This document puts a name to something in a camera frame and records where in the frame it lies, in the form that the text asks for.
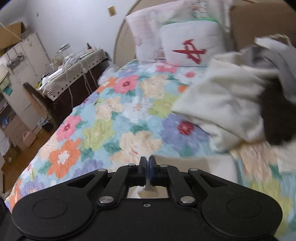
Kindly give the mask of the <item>white sweater with green monster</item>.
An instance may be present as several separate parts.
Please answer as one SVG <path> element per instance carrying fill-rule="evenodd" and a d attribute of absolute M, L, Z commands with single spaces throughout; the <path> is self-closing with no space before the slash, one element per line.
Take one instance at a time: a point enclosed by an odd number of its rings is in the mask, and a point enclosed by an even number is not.
<path fill-rule="evenodd" d="M 187 172 L 190 168 L 197 168 L 237 183 L 237 171 L 234 158 L 230 154 L 222 154 L 216 156 L 197 156 L 191 158 L 173 158 L 161 155 L 155 155 L 158 165 L 166 164 L 175 166 L 181 172 Z M 129 189 L 128 198 L 147 199 L 147 198 L 167 198 L 168 193 L 164 187 L 151 185 L 135 186 Z"/>

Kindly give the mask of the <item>floral quilt bedspread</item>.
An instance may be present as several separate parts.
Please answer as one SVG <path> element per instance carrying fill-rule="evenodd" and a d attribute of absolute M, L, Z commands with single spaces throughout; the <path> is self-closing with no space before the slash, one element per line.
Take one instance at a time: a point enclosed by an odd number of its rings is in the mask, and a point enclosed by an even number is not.
<path fill-rule="evenodd" d="M 173 103 L 203 78 L 204 68 L 163 62 L 127 63 L 75 107 L 18 177 L 5 203 L 105 168 L 115 171 L 142 156 L 164 157 L 185 171 L 186 161 L 274 198 L 283 212 L 279 240 L 295 240 L 295 172 L 280 173 L 266 144 L 214 152 L 209 135 L 171 112 Z"/>

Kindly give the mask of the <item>cream fleece garment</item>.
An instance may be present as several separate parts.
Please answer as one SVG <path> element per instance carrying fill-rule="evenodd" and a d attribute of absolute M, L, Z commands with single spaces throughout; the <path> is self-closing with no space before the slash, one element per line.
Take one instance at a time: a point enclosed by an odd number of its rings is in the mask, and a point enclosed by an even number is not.
<path fill-rule="evenodd" d="M 262 141 L 259 96 L 277 76 L 275 67 L 252 67 L 237 52 L 216 55 L 171 110 L 207 132 L 215 152 Z"/>

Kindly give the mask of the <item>dark wooden bedside table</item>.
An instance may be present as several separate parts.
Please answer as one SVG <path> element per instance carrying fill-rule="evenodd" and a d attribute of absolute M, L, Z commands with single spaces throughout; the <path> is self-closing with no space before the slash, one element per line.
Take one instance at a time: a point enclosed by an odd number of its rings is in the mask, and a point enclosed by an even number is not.
<path fill-rule="evenodd" d="M 65 87 L 57 91 L 55 100 L 41 94 L 27 82 L 23 84 L 23 90 L 36 112 L 42 118 L 52 118 L 56 126 L 60 126 L 63 120 L 72 112 L 72 109 L 80 105 L 98 88 L 97 80 L 108 66 L 108 60 L 105 58 L 94 65 L 85 74 L 85 77 L 81 76 L 70 80 Z"/>

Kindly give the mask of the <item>white lace table cover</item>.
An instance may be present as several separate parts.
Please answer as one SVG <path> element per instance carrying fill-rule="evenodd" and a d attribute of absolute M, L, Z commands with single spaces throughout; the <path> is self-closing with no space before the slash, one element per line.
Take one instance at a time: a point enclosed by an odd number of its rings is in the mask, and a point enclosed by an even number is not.
<path fill-rule="evenodd" d="M 98 49 L 86 54 L 83 58 L 66 67 L 54 72 L 52 75 L 46 77 L 47 82 L 42 84 L 37 91 L 43 96 L 47 96 L 52 101 L 55 101 L 65 90 L 75 83 L 83 75 L 90 73 L 92 68 L 107 60 L 107 56 L 103 49 Z"/>

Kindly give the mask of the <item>dark brown garment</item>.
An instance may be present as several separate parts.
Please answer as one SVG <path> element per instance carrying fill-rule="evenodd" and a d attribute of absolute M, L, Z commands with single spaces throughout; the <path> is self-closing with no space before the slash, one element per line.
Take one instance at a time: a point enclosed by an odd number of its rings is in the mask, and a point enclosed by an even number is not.
<path fill-rule="evenodd" d="M 279 80 L 268 82 L 259 98 L 267 142 L 272 146 L 290 142 L 295 138 L 295 104 L 284 97 Z"/>

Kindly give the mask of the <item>white pillow with red character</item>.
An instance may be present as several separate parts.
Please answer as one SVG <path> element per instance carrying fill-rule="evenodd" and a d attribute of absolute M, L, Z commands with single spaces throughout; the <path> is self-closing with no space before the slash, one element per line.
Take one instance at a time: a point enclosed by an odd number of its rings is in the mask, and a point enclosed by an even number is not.
<path fill-rule="evenodd" d="M 167 24 L 159 34 L 166 61 L 171 65 L 206 67 L 214 55 L 226 52 L 223 32 L 214 21 Z"/>

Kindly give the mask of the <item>pink patterned pillow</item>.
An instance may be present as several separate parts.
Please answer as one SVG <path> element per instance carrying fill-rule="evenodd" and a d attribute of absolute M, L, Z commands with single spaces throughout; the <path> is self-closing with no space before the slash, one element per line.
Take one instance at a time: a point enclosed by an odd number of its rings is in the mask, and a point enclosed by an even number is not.
<path fill-rule="evenodd" d="M 137 59 L 165 59 L 159 33 L 165 24 L 210 19 L 217 21 L 227 36 L 232 6 L 233 1 L 137 1 L 125 17 L 132 32 Z"/>

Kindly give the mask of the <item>white cabinet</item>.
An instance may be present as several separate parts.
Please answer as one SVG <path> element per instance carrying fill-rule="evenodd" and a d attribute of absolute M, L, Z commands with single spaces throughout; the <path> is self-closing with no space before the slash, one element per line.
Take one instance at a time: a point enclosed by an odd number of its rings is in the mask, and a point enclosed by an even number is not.
<path fill-rule="evenodd" d="M 7 63 L 17 54 L 22 54 L 23 59 L 16 63 L 15 67 L 7 67 Z M 9 71 L 10 89 L 12 90 L 10 95 L 4 93 L 4 98 L 27 128 L 34 133 L 38 133 L 40 129 L 38 121 L 41 116 L 32 106 L 23 88 L 23 84 L 26 82 L 33 87 L 36 86 L 43 75 L 50 70 L 49 58 L 37 33 L 29 35 L 6 52 L 1 57 L 1 64 L 7 67 Z"/>

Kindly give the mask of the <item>grey garment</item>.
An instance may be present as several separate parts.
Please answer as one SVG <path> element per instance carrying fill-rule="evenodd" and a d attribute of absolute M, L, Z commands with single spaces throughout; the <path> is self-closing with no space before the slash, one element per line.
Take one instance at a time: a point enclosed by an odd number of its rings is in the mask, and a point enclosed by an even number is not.
<path fill-rule="evenodd" d="M 247 66 L 276 68 L 284 97 L 295 104 L 295 47 L 287 35 L 255 37 L 253 45 L 239 52 Z"/>

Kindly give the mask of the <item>cardboard box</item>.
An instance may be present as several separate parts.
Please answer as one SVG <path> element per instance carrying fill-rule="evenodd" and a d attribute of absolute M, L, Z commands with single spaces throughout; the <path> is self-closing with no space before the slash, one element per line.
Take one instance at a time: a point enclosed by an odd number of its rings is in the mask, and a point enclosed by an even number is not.
<path fill-rule="evenodd" d="M 286 3 L 248 3 L 230 11 L 231 34 L 235 50 L 254 43 L 254 38 L 274 34 L 289 37 L 295 46 L 295 11 Z"/>

